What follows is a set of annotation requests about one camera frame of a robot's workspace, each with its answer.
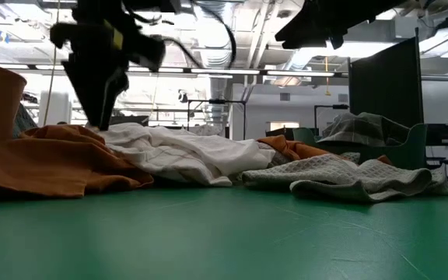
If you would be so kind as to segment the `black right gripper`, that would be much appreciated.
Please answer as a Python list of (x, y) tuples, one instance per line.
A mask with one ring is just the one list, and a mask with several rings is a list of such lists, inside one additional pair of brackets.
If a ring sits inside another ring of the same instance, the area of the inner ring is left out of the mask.
[(284, 49), (326, 47), (344, 43), (348, 29), (375, 17), (376, 0), (308, 0), (276, 34)]

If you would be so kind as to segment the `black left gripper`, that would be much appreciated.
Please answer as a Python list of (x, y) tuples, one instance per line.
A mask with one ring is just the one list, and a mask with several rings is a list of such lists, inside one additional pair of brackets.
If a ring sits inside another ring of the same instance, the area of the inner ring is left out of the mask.
[[(128, 89), (129, 81), (119, 69), (108, 86), (104, 69), (78, 61), (90, 55), (102, 56), (115, 65), (125, 67), (133, 62), (151, 70), (158, 70), (166, 53), (165, 44), (155, 36), (141, 33), (136, 23), (149, 23), (137, 15), (139, 10), (166, 10), (166, 0), (77, 0), (72, 8), (74, 23), (56, 23), (51, 27), (51, 42), (58, 48), (65, 42), (72, 45), (68, 61), (61, 64), (82, 106), (89, 124), (104, 131), (108, 128), (117, 97)], [(112, 44), (112, 31), (107, 20), (124, 36), (122, 50)]]

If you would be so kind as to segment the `white towel with red checks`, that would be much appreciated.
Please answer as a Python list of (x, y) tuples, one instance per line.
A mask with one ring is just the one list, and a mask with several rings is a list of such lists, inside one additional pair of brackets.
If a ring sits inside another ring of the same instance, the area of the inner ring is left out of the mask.
[(101, 136), (116, 155), (153, 176), (213, 187), (233, 185), (214, 164), (198, 154), (197, 149), (185, 148), (186, 142), (174, 143), (181, 136), (187, 136), (187, 131), (136, 123), (114, 124), (106, 131), (91, 124), (86, 128)]

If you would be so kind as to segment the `grey checked towel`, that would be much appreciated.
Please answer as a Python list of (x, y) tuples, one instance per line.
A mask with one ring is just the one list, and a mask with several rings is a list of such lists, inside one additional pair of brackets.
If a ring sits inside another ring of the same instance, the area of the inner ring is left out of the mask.
[(323, 131), (318, 142), (345, 142), (348, 145), (386, 146), (381, 129), (381, 115), (370, 113), (343, 113)]

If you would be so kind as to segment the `plain white towel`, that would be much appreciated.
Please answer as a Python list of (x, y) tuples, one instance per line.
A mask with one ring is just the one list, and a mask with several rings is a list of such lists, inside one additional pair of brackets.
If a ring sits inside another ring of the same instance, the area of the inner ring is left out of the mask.
[(222, 175), (266, 169), (275, 156), (271, 149), (261, 149), (253, 139), (234, 141), (218, 135), (200, 136), (186, 130), (149, 128), (158, 145), (175, 145), (196, 153), (203, 163), (210, 163)]

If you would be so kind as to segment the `green plastic basket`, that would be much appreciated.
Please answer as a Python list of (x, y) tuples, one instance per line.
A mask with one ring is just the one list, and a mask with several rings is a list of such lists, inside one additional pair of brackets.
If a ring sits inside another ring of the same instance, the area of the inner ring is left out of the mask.
[(344, 152), (358, 152), (360, 154), (359, 162), (361, 163), (368, 159), (386, 156), (398, 168), (416, 170), (425, 167), (426, 130), (425, 124), (417, 124), (408, 132), (408, 137), (404, 144), (381, 147), (353, 146), (345, 142), (325, 145), (315, 141), (314, 134), (309, 128), (294, 128), (292, 132), (296, 141), (334, 154), (341, 155)]

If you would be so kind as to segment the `ceiling light strip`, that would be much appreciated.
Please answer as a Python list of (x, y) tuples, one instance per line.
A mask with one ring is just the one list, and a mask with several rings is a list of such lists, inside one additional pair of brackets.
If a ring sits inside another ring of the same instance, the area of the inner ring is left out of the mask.
[(191, 73), (209, 75), (260, 75), (255, 69), (220, 69), (220, 68), (192, 68)]
[(267, 70), (264, 75), (272, 76), (299, 76), (299, 77), (334, 77), (337, 73), (333, 72), (312, 72), (312, 71), (283, 71)]
[(159, 68), (158, 70), (151, 70), (149, 68), (144, 68), (144, 67), (130, 67), (128, 69), (128, 72), (134, 72), (134, 73), (168, 73), (168, 74), (179, 74), (179, 73), (184, 73), (184, 69), (183, 68)]

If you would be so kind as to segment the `white rounded appliance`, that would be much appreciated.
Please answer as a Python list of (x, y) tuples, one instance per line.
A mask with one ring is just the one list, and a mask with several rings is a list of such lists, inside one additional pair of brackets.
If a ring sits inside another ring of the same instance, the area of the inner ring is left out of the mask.
[(72, 118), (72, 98), (63, 92), (42, 92), (40, 94), (38, 125), (58, 122), (70, 123)]

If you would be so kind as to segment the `yellow tape tag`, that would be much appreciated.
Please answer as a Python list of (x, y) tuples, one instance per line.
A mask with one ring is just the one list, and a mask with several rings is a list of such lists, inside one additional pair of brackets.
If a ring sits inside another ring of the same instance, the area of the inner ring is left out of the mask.
[(118, 50), (122, 50), (124, 42), (123, 34), (119, 30), (117, 30), (112, 24), (110, 24), (107, 20), (104, 20), (103, 23), (108, 29), (112, 31), (113, 46)]

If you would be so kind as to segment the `black partition panel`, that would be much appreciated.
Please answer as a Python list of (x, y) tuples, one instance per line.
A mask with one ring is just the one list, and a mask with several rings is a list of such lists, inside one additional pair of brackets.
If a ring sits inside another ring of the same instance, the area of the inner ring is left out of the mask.
[(409, 128), (424, 122), (417, 37), (352, 62), (348, 80), (351, 113), (377, 114)]

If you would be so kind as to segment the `patterned white sheet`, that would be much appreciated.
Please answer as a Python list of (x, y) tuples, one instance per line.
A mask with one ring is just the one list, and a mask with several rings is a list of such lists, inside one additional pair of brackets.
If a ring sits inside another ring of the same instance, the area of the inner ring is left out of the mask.
[(198, 136), (225, 136), (225, 128), (221, 125), (210, 125), (210, 124), (203, 124), (198, 125), (194, 127), (189, 127), (188, 131), (198, 135)]

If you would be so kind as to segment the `light grey waffle towel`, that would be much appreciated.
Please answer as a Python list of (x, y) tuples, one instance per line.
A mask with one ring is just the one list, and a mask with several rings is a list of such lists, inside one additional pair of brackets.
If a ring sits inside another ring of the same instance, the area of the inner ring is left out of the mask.
[(272, 167), (240, 174), (245, 186), (274, 190), (282, 187), (298, 198), (336, 198), (358, 203), (379, 203), (421, 194), (448, 195), (448, 180), (442, 168), (401, 169), (386, 156), (358, 163), (359, 155), (355, 152), (341, 155), (330, 152), (292, 160), (274, 151)]

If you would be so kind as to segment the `small black monitor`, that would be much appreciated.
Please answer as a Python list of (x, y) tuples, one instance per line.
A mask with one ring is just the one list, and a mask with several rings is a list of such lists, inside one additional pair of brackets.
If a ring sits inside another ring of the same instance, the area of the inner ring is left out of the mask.
[(427, 124), (427, 146), (448, 146), (448, 124)]

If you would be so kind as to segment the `black metal frame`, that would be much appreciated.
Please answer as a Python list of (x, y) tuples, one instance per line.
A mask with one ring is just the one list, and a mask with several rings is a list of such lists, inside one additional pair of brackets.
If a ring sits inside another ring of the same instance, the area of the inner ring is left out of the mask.
[[(191, 109), (191, 103), (197, 102), (198, 105)], [(190, 127), (190, 119), (191, 119), (191, 113), (198, 110), (197, 108), (202, 105), (203, 103), (209, 103), (213, 105), (226, 105), (226, 104), (235, 104), (238, 103), (243, 108), (243, 140), (246, 140), (246, 133), (247, 133), (247, 102), (243, 100), (225, 100), (225, 99), (209, 99), (209, 100), (187, 100), (187, 129)]]
[(318, 108), (331, 108), (333, 110), (347, 110), (349, 109), (349, 105), (347, 104), (333, 104), (333, 105), (314, 105), (314, 128), (318, 128), (317, 125), (317, 109)]

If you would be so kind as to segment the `corrugated ventilation duct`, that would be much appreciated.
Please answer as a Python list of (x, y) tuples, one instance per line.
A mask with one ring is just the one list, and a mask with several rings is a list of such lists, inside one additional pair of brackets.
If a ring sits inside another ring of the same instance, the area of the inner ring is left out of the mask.
[[(232, 58), (232, 47), (229, 35), (224, 25), (213, 14), (217, 15), (226, 26), (232, 27), (234, 4), (221, 1), (197, 1), (198, 11), (198, 43), (204, 50), (201, 51), (201, 59), (205, 68), (227, 68)], [(209, 78), (208, 100), (229, 100), (227, 81), (224, 78)], [(204, 105), (205, 120), (211, 123), (227, 122), (229, 105), (210, 104)]]

